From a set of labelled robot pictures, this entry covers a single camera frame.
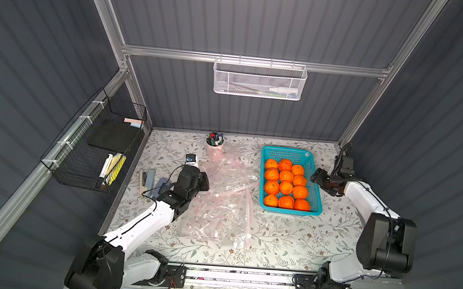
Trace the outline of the orange fruit taken out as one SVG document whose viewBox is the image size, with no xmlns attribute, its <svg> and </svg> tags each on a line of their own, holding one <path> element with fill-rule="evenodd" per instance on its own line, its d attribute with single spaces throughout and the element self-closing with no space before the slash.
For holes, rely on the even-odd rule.
<svg viewBox="0 0 463 289">
<path fill-rule="evenodd" d="M 279 161 L 278 170 L 279 171 L 291 171 L 293 167 L 293 163 L 289 159 L 282 159 Z"/>
</svg>

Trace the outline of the orange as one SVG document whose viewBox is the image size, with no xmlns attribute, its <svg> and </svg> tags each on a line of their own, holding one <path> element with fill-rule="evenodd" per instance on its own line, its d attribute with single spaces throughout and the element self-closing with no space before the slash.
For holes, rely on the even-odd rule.
<svg viewBox="0 0 463 289">
<path fill-rule="evenodd" d="M 266 170 L 268 169 L 278 169 L 278 162 L 274 159 L 267 159 L 264 163 Z"/>
<path fill-rule="evenodd" d="M 309 190 L 306 186 L 294 186 L 292 191 L 292 196 L 295 199 L 305 200 L 309 196 Z"/>
<path fill-rule="evenodd" d="M 268 179 L 265 182 L 263 190 L 267 195 L 272 194 L 272 195 L 276 196 L 277 194 L 280 193 L 280 185 L 279 185 L 278 181 Z"/>
<path fill-rule="evenodd" d="M 307 185 L 307 179 L 305 176 L 294 176 L 292 180 L 293 186 L 306 186 Z"/>
<path fill-rule="evenodd" d="M 265 170 L 264 172 L 264 178 L 268 181 L 268 180 L 272 180 L 272 181 L 279 181 L 280 179 L 280 172 L 277 168 L 268 168 Z"/>
<path fill-rule="evenodd" d="M 279 177 L 280 177 L 281 182 L 284 182 L 284 181 L 293 182 L 294 174 L 290 170 L 282 170 L 280 171 Z"/>
<path fill-rule="evenodd" d="M 295 199 L 291 196 L 282 196 L 278 201 L 278 207 L 280 209 L 290 209 L 295 208 Z"/>
<path fill-rule="evenodd" d="M 294 176 L 305 176 L 305 170 L 302 165 L 293 165 L 291 167 L 291 172 Z"/>
<path fill-rule="evenodd" d="M 280 184 L 280 193 L 282 193 L 282 195 L 285 195 L 285 196 L 290 195 L 293 189 L 294 189 L 293 184 L 287 180 L 282 181 Z"/>
</svg>

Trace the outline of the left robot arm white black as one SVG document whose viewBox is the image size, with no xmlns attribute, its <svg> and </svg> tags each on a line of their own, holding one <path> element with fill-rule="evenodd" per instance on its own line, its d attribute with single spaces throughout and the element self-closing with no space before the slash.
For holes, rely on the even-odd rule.
<svg viewBox="0 0 463 289">
<path fill-rule="evenodd" d="M 209 191 L 205 172 L 184 165 L 176 184 L 160 193 L 153 206 L 119 229 L 92 235 L 82 244 L 65 276 L 68 289 L 123 289 L 141 281 L 165 279 L 167 259 L 153 250 L 132 253 L 154 233 L 177 220 L 198 193 Z"/>
</svg>

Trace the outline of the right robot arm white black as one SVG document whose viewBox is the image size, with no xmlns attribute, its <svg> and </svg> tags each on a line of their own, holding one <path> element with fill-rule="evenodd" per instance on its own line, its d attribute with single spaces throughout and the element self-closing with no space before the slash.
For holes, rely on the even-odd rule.
<svg viewBox="0 0 463 289">
<path fill-rule="evenodd" d="M 354 253 L 328 261 L 313 278 L 314 289 L 349 289 L 363 278 L 411 271 L 417 226 L 390 209 L 354 170 L 351 142 L 341 147 L 331 173 L 319 168 L 310 181 L 332 197 L 347 197 L 365 222 Z"/>
</svg>

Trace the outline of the clear zip-top bag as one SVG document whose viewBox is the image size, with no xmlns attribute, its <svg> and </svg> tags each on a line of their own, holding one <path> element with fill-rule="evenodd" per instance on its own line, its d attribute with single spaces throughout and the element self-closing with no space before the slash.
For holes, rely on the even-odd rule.
<svg viewBox="0 0 463 289">
<path fill-rule="evenodd" d="M 228 197 L 251 191 L 259 180 L 243 160 L 243 148 L 238 146 L 206 146 L 207 158 L 202 168 L 209 178 L 211 197 Z"/>
<path fill-rule="evenodd" d="M 197 196 L 175 224 L 179 237 L 241 248 L 250 244 L 253 206 L 249 189 Z"/>
</svg>

